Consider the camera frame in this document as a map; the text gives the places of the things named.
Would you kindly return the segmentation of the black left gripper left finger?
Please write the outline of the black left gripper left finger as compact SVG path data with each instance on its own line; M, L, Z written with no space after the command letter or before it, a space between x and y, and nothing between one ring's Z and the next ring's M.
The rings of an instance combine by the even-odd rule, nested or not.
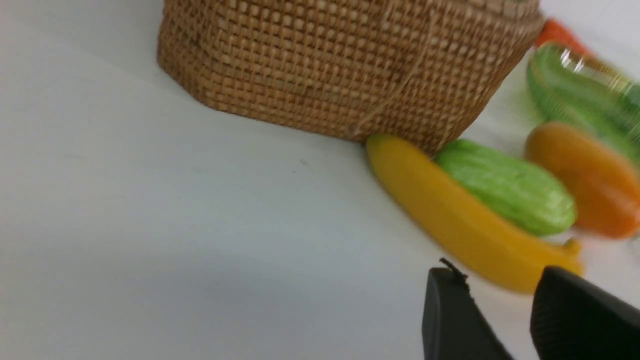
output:
M425 360L512 360L450 260L429 269L422 316Z

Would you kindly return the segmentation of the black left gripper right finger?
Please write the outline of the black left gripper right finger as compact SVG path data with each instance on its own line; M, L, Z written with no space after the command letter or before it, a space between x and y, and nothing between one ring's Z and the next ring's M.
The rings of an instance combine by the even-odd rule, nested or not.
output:
M640 312L597 285L547 266L535 289L530 334L541 360L637 360Z

